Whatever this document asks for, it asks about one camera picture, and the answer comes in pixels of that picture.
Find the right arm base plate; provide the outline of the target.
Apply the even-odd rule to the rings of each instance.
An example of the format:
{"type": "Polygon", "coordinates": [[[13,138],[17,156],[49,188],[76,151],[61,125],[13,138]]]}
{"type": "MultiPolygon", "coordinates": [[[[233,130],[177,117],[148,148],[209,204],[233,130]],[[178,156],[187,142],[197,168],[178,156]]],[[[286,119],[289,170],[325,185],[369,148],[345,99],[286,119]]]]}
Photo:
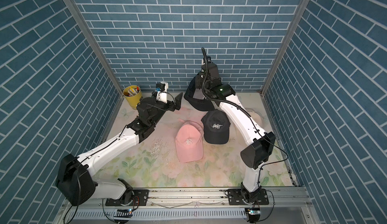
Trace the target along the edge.
{"type": "Polygon", "coordinates": [[[228,189],[225,191],[229,205],[268,205],[269,199],[265,189],[254,192],[246,189],[228,189]]]}

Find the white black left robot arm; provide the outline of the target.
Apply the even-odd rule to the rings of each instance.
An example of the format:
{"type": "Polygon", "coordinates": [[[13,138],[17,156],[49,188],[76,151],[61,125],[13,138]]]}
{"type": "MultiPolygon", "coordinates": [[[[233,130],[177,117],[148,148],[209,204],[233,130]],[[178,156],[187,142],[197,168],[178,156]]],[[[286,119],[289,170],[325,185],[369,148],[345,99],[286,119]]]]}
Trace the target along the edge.
{"type": "Polygon", "coordinates": [[[130,204],[133,188],[124,179],[106,181],[95,178],[108,162],[127,149],[148,138],[167,111],[181,108],[183,94],[167,100],[168,92],[156,91],[137,105],[138,116],[112,139],[78,156],[66,155],[59,164],[56,187],[72,206],[80,206],[89,199],[112,199],[120,205],[130,204]]]}

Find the pink baseball cap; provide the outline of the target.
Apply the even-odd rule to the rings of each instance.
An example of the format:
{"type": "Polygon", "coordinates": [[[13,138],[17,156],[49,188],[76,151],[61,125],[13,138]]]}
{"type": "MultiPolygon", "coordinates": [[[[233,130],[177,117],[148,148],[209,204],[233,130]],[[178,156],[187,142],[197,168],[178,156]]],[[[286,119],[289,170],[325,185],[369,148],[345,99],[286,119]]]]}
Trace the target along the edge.
{"type": "Polygon", "coordinates": [[[178,160],[182,163],[199,161],[204,156],[204,130],[194,121],[182,121],[183,124],[175,137],[175,149],[178,160]]]}

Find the black cap with mesh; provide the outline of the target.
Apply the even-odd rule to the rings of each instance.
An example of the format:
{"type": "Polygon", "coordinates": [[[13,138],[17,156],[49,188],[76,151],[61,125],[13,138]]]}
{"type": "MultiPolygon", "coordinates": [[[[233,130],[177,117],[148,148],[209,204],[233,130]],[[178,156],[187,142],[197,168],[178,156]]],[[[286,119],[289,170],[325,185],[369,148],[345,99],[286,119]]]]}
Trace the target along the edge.
{"type": "Polygon", "coordinates": [[[230,121],[223,111],[207,112],[201,119],[204,126],[204,139],[209,144],[223,145],[229,141],[230,121]]]}

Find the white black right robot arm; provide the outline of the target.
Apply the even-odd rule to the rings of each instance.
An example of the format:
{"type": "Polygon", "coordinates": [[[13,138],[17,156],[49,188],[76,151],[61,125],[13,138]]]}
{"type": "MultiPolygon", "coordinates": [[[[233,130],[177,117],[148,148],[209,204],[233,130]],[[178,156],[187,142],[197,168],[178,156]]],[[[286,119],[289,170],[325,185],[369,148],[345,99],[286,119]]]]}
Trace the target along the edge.
{"type": "Polygon", "coordinates": [[[269,164],[275,146],[275,134],[266,132],[253,120],[233,88],[222,82],[218,67],[206,54],[206,50],[202,48],[201,51],[201,70],[191,81],[184,97],[195,109],[207,112],[203,124],[208,143],[227,143],[230,123],[239,130],[247,145],[240,152],[246,166],[240,194],[247,204],[256,203],[263,194],[261,172],[269,164]]]}

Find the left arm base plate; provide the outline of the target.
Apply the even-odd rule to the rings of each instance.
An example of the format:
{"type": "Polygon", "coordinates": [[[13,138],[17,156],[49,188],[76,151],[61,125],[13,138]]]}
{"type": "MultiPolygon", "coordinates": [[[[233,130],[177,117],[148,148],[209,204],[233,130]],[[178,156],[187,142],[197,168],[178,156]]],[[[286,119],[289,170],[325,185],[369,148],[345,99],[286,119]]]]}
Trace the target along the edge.
{"type": "Polygon", "coordinates": [[[127,191],[119,199],[108,198],[105,201],[106,206],[146,206],[149,196],[148,189],[134,189],[127,191]]]}

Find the black baseball cap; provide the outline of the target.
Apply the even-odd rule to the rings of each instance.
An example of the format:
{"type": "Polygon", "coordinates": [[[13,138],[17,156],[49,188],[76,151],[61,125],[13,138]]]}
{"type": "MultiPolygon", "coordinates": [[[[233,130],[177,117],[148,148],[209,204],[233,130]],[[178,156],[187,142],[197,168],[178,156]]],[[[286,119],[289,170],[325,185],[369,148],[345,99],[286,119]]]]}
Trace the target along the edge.
{"type": "Polygon", "coordinates": [[[215,110],[213,103],[205,99],[202,91],[196,88],[196,78],[194,77],[188,85],[184,94],[184,99],[196,110],[201,112],[209,112],[215,110]]]}

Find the beige baseball cap with text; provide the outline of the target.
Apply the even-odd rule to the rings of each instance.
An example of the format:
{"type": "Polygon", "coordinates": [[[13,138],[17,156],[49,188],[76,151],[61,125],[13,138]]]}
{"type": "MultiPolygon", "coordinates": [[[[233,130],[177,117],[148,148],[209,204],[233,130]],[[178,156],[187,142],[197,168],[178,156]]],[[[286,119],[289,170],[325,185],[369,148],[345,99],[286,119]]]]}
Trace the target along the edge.
{"type": "Polygon", "coordinates": [[[256,113],[253,109],[247,109],[247,112],[251,115],[252,119],[258,124],[259,127],[264,128],[264,118],[256,113]]]}

